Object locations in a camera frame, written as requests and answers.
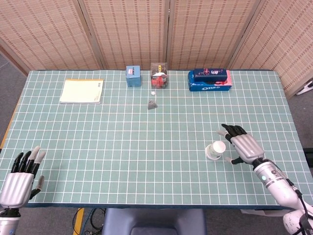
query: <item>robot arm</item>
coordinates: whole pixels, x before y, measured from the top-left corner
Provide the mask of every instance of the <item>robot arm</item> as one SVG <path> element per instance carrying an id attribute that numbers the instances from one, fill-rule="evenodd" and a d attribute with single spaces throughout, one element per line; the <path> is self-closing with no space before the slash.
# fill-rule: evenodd
<path id="1" fill-rule="evenodd" d="M 24 156 L 20 153 L 14 160 L 11 173 L 5 178 L 0 195 L 0 205 L 4 207 L 0 212 L 0 235 L 15 234 L 21 217 L 19 208 L 24 207 L 42 189 L 43 176 L 32 190 L 39 165 L 45 156 L 45 152 L 37 156 L 39 149 L 37 146 Z"/>
<path id="2" fill-rule="evenodd" d="M 271 160 L 264 158 L 264 150 L 242 127 L 222 124 L 227 132 L 219 131 L 239 153 L 237 159 L 227 159 L 232 164 L 253 165 L 253 171 L 270 191 L 276 202 L 296 209 L 284 215 L 284 225 L 290 234 L 313 235 L 313 207 L 302 199 L 302 193 Z"/>

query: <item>notebook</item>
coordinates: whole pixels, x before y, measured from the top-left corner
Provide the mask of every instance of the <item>notebook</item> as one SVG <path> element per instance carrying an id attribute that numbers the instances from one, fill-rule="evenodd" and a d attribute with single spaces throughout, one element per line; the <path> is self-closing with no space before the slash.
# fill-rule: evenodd
<path id="1" fill-rule="evenodd" d="M 66 79 L 60 103 L 99 104 L 102 87 L 102 79 Z"/>

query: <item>white paper cup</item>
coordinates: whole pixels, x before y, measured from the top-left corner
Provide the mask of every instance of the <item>white paper cup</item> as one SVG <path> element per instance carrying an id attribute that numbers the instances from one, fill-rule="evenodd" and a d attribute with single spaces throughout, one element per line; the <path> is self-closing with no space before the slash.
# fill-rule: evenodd
<path id="1" fill-rule="evenodd" d="M 225 150 L 226 150 L 226 145 L 224 144 L 223 141 L 215 141 L 214 143 L 209 144 L 205 148 L 205 155 L 208 159 L 215 161 L 222 156 Z"/>

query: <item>table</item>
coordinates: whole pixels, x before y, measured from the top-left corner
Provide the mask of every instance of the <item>table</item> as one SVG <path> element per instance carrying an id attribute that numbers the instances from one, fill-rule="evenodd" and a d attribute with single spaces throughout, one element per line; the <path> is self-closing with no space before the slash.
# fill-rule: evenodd
<path id="1" fill-rule="evenodd" d="M 31 71 L 0 157 L 0 186 L 22 150 L 47 154 L 43 192 L 28 206 L 279 208 L 245 164 L 211 161 L 204 149 L 222 123 L 249 131 L 313 203 L 313 180 L 277 73 L 232 71 L 228 92 L 190 92 L 188 71 L 169 71 L 151 95 L 149 72 Z M 103 78 L 101 104 L 60 104 L 66 78 Z M 158 107 L 148 110 L 149 99 Z M 224 157 L 237 158 L 226 142 Z"/>

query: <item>blue box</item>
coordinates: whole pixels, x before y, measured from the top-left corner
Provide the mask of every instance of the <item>blue box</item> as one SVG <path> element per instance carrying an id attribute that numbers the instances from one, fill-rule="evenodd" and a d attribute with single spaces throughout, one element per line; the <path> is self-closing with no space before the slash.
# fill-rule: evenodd
<path id="1" fill-rule="evenodd" d="M 140 76 L 140 66 L 126 66 L 126 81 L 128 87 L 140 87 L 141 86 L 141 76 Z"/>
<path id="2" fill-rule="evenodd" d="M 206 82 L 195 82 L 194 72 L 190 71 L 188 73 L 188 87 L 191 92 L 201 92 L 201 91 L 228 91 L 231 86 L 230 71 L 227 70 L 227 80 L 225 82 L 206 83 Z"/>

